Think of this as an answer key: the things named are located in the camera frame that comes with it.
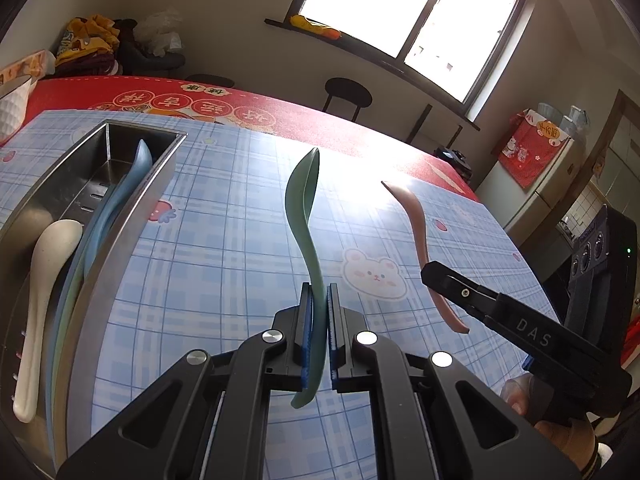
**white spoon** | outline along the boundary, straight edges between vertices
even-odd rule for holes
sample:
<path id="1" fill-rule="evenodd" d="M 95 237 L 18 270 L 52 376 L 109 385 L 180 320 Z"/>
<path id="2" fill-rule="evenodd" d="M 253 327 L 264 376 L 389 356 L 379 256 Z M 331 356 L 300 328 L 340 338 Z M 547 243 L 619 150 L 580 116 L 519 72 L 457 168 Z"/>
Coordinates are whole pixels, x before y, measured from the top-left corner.
<path id="1" fill-rule="evenodd" d="M 60 269 L 78 246 L 81 237 L 80 222 L 58 220 L 44 229 L 33 250 L 27 330 L 14 395 L 14 413 L 21 422 L 31 422 L 36 415 L 42 337 L 51 290 Z"/>

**yellow clothing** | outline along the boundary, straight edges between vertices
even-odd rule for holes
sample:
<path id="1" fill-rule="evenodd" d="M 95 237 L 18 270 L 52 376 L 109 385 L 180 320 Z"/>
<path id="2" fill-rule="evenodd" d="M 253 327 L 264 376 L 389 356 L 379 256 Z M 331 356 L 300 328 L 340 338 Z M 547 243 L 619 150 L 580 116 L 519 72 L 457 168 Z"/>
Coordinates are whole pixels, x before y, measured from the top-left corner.
<path id="1" fill-rule="evenodd" d="M 340 38 L 340 31 L 325 25 L 324 23 L 312 22 L 308 18 L 302 16 L 302 14 L 296 14 L 289 18 L 289 23 L 294 27 L 301 28 L 307 32 L 324 36 L 330 40 L 337 40 Z"/>
<path id="2" fill-rule="evenodd" d="M 94 52 L 113 54 L 120 44 L 120 31 L 113 25 L 112 20 L 100 14 L 94 14 L 87 20 L 72 19 L 60 41 L 56 66 Z"/>

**blue plaid tablecloth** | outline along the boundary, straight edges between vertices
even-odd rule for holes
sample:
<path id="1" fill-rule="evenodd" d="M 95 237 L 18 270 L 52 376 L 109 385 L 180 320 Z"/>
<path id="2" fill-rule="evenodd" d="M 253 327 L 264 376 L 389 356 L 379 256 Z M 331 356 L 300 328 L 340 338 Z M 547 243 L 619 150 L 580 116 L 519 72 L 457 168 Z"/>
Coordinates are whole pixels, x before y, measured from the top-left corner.
<path id="1" fill-rule="evenodd" d="M 308 274 L 286 224 L 284 192 L 310 146 L 238 127 L 125 112 L 44 112 L 0 148 L 0 225 L 36 179 L 104 119 L 188 133 L 177 170 L 136 246 L 107 326 L 94 391 L 92 431 L 189 350 L 237 348 L 298 304 Z M 453 354 L 494 391 L 521 372 L 524 353 L 458 309 L 453 333 L 420 281 L 408 219 L 365 160 L 321 150 L 310 230 L 327 283 L 365 314 L 370 330 L 402 349 Z M 479 203 L 400 173 L 426 214 L 430 257 L 554 317 L 524 259 Z M 371 284 L 369 276 L 383 276 Z M 264 478 L 376 477 L 367 394 L 321 391 L 300 410 L 274 392 Z"/>

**black stool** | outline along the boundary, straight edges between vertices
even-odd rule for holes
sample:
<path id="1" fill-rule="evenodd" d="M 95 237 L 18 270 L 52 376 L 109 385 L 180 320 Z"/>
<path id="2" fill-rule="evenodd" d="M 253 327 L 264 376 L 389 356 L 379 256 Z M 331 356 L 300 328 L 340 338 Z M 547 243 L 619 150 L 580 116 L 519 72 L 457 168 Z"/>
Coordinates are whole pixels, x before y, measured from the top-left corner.
<path id="1" fill-rule="evenodd" d="M 356 121 L 360 109 L 368 107 L 373 102 L 373 97 L 371 97 L 369 90 L 364 88 L 360 83 L 356 83 L 351 79 L 332 77 L 325 83 L 324 89 L 329 94 L 329 97 L 327 97 L 322 111 L 326 111 L 334 96 L 339 97 L 340 99 L 344 99 L 345 101 L 357 106 L 356 112 L 353 114 L 353 118 L 351 119 L 352 123 Z"/>
<path id="2" fill-rule="evenodd" d="M 233 88 L 236 82 L 228 77 L 211 74 L 192 74 L 185 81 L 194 83 L 202 83 L 203 85 L 222 86 L 224 88 Z"/>

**metal utensil holder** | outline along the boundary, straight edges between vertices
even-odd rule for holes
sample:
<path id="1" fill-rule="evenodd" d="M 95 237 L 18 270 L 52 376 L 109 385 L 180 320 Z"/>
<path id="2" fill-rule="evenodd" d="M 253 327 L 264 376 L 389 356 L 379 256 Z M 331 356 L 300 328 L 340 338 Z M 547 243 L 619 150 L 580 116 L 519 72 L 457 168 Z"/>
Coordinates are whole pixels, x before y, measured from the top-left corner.
<path id="1" fill-rule="evenodd" d="M 47 441 L 44 370 L 36 418 L 23 424 L 13 412 L 29 302 L 33 248 L 52 222 L 63 218 L 88 224 L 108 186 L 116 184 L 133 163 L 143 139 L 153 166 L 116 218 L 80 290 L 66 332 L 54 403 L 56 463 L 91 435 L 95 373 L 107 321 L 129 258 L 146 222 L 174 171 L 176 151 L 186 134 L 141 124 L 106 121 L 62 155 L 16 206 L 0 230 L 0 417 L 29 459 L 55 476 Z M 45 328 L 47 342 L 67 266 L 51 295 Z M 43 345 L 42 364 L 48 345 Z"/>

